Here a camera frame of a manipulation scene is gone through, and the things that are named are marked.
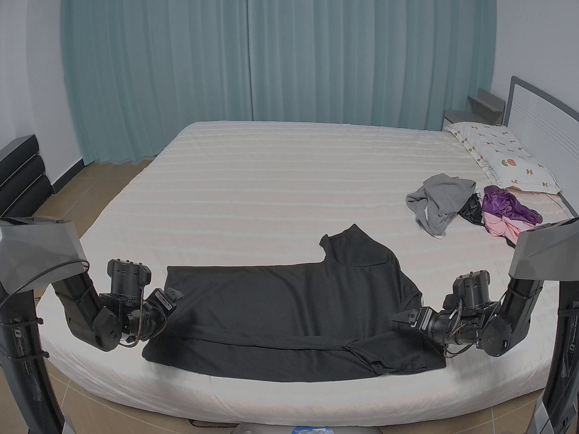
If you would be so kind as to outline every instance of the gray nightstand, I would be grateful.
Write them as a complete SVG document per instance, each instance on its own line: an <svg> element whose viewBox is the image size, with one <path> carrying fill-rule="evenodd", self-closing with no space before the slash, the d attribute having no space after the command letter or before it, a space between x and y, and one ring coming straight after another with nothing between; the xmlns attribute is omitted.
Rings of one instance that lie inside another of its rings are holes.
<svg viewBox="0 0 579 434"><path fill-rule="evenodd" d="M447 109L442 120L443 128L455 122L479 122L500 126L503 122L505 102L483 89L478 89L476 97L468 96L470 112Z"/></svg>

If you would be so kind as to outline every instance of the mattress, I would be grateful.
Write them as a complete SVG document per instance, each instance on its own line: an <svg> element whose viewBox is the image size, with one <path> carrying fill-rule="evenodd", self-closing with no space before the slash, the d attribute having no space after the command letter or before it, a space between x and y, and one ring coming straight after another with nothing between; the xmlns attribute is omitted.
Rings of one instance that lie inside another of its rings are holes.
<svg viewBox="0 0 579 434"><path fill-rule="evenodd" d="M82 238L98 292L111 258L148 265L162 287L167 265L321 262L322 235L357 223L394 251L402 271L442 307L460 274L486 269L490 294L508 284L513 250L457 217L428 235L405 195L445 172L488 178L449 133L348 124L195 123L105 208ZM556 199L517 193L545 221L567 218ZM248 294L259 294L248 291ZM387 425L469 413L544 387L554 346L558 286L546 284L527 338L500 358L469 349L431 372L352 381L267 382L185 372L147 362L137 348L108 353L75 339L50 289L38 314L50 361L105 399L216 422Z"/></svg>

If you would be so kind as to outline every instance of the black cloth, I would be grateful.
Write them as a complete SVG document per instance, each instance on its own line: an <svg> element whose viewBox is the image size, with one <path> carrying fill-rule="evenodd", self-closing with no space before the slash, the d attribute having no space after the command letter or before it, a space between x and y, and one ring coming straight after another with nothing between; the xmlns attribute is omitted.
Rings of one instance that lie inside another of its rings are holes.
<svg viewBox="0 0 579 434"><path fill-rule="evenodd" d="M320 242L320 263L168 267L185 298L143 357L264 381L337 381L445 367L442 348L388 317L422 294L394 253L357 225Z"/></svg>
<svg viewBox="0 0 579 434"><path fill-rule="evenodd" d="M473 193L464 206L459 210L459 215L474 225L485 226L482 221L482 207L478 195Z"/></svg>

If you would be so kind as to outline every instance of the clothing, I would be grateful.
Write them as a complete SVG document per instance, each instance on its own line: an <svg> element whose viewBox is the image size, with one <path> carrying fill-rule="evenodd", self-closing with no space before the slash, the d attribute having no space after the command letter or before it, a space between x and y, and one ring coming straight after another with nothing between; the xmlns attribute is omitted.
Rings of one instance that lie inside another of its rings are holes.
<svg viewBox="0 0 579 434"><path fill-rule="evenodd" d="M481 200L478 198L478 194L473 193L468 198L468 201L459 210L459 215L473 225L485 225L485 222L482 221Z"/></svg>
<svg viewBox="0 0 579 434"><path fill-rule="evenodd" d="M514 194L495 185L485 188L482 210L497 217L508 217L511 221L532 223L533 226L543 222L543 217L537 211L523 206Z"/></svg>
<svg viewBox="0 0 579 434"><path fill-rule="evenodd" d="M511 220L509 217L497 217L488 212L482 212L487 231L493 236L503 236L513 244L517 244L519 233L534 225L525 221Z"/></svg>
<svg viewBox="0 0 579 434"><path fill-rule="evenodd" d="M406 205L416 213L416 221L427 233L441 238L475 187L473 180L433 175L416 192L406 196Z"/></svg>
<svg viewBox="0 0 579 434"><path fill-rule="evenodd" d="M143 357L212 376L337 381L445 367L442 348L393 314L422 305L394 253L357 225L320 242L322 262L168 267L184 293Z"/></svg>

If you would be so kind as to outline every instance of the curtain fold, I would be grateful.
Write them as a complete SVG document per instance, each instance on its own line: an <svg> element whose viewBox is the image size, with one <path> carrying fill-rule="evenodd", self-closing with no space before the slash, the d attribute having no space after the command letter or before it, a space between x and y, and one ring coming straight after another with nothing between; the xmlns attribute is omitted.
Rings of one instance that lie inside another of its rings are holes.
<svg viewBox="0 0 579 434"><path fill-rule="evenodd" d="M62 0L85 162L158 154L198 120L251 120L247 0Z"/></svg>
<svg viewBox="0 0 579 434"><path fill-rule="evenodd" d="M440 130L488 89L496 0L248 0L255 120Z"/></svg>
<svg viewBox="0 0 579 434"><path fill-rule="evenodd" d="M440 130L488 90L496 0L62 0L85 162L158 154L199 120Z"/></svg>

